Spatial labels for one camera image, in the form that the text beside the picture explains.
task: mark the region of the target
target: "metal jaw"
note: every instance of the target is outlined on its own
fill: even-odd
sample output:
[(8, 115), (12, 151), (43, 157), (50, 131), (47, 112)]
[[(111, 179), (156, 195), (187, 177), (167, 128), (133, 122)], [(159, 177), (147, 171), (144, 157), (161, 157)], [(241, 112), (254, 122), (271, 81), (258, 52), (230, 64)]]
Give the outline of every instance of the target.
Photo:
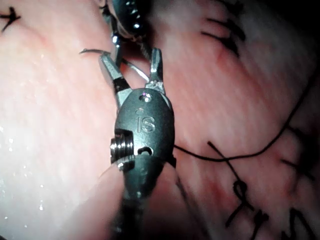
[[(124, 76), (120, 72), (119, 67), (109, 54), (102, 54), (99, 57), (99, 65), (107, 83), (113, 88), (117, 109), (119, 110), (126, 98), (132, 93), (132, 89)], [(158, 48), (153, 48), (151, 57), (149, 82), (145, 84), (146, 89), (154, 89), (162, 95), (166, 95), (163, 81), (163, 61), (162, 53)]]

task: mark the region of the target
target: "needle driver jaw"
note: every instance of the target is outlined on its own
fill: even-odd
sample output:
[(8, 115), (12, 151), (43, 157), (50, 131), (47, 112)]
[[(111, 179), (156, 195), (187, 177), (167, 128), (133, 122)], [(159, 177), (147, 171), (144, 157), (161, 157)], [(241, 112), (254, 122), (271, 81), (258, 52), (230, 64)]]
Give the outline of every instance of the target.
[(133, 90), (109, 54), (102, 54), (99, 57), (99, 65), (104, 79), (113, 87), (117, 109), (119, 110)]

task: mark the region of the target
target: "pin hole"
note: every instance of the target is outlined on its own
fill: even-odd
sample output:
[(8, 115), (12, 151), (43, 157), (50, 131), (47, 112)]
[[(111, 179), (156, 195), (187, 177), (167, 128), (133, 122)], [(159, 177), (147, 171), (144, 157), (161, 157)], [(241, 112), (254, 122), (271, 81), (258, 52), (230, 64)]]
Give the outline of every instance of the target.
[(152, 149), (148, 146), (144, 146), (144, 147), (138, 149), (138, 154), (139, 155), (148, 155), (149, 154), (151, 156)]

